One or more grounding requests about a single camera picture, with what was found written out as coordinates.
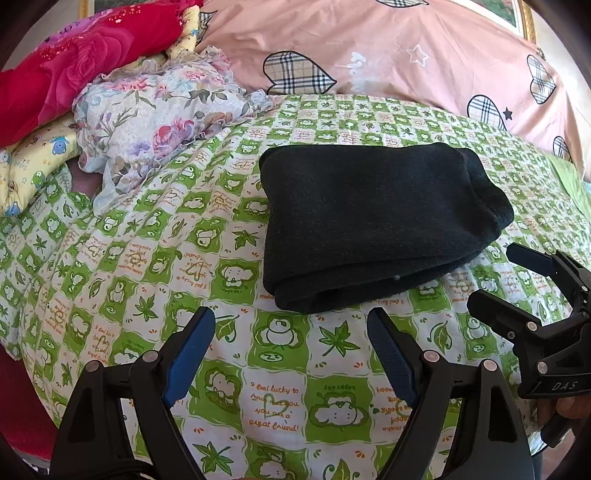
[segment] yellow cartoon fabric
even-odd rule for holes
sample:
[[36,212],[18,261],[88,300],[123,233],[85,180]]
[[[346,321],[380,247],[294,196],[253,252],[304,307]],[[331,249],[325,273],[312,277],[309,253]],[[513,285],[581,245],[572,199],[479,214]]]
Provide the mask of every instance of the yellow cartoon fabric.
[[197,35],[199,33],[199,7],[187,8],[183,12],[183,33],[174,42],[168,50],[166,55],[169,59],[173,59],[178,56],[183,50],[194,51],[197,46]]
[[21,213],[47,175],[80,154],[71,112],[0,149],[0,206],[5,216]]

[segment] plaid heart print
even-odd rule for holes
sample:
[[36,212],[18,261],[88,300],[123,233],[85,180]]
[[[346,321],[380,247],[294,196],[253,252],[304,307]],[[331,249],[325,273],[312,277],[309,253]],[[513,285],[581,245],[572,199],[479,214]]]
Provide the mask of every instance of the plaid heart print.
[[527,57],[527,64],[530,67],[531,81],[530,91],[535,101],[542,105],[550,98],[556,90],[556,83],[548,71],[537,58],[533,55]]
[[499,130],[507,130],[495,103],[486,95],[475,95],[468,102],[468,116],[473,120],[492,125]]
[[217,13],[215,12],[199,12],[199,33],[197,33],[197,43],[201,42],[205,33],[207,32],[207,26],[209,25],[209,21],[213,18],[213,16]]
[[377,0],[379,3],[393,8],[416,7],[417,5],[428,5],[425,0]]
[[336,84],[315,62],[296,51],[272,53],[265,58],[262,69],[273,84],[267,93],[273,95],[326,93]]
[[571,161],[569,146],[562,137],[556,137],[554,139],[554,155],[558,158],[563,158],[567,161]]

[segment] red carpet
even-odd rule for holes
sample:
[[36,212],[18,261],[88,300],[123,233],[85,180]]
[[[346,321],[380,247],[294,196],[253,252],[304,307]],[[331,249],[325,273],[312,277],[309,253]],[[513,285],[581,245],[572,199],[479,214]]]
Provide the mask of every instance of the red carpet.
[[41,405],[22,361],[0,346],[0,432],[21,452],[51,459],[57,427]]

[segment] blue gripper pad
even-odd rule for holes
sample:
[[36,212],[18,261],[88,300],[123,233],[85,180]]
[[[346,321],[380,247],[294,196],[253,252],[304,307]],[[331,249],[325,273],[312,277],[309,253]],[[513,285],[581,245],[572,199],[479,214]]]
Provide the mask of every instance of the blue gripper pad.
[[197,326],[181,348],[171,367],[168,369],[168,383],[164,391],[164,404],[170,408],[174,402],[184,398],[201,360],[213,340],[216,330],[216,316],[210,309],[205,309]]
[[368,336],[394,393],[409,407],[416,408],[419,395],[414,385],[413,371],[379,315],[373,310],[368,314]]

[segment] ruffled floral blanket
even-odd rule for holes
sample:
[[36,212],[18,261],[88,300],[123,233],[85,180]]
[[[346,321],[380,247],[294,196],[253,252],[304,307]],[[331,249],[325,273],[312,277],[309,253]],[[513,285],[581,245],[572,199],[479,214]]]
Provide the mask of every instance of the ruffled floral blanket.
[[263,91],[247,94],[234,82],[228,58],[214,47],[99,76],[74,100],[80,167],[103,173],[95,213],[106,212],[196,139],[271,107]]

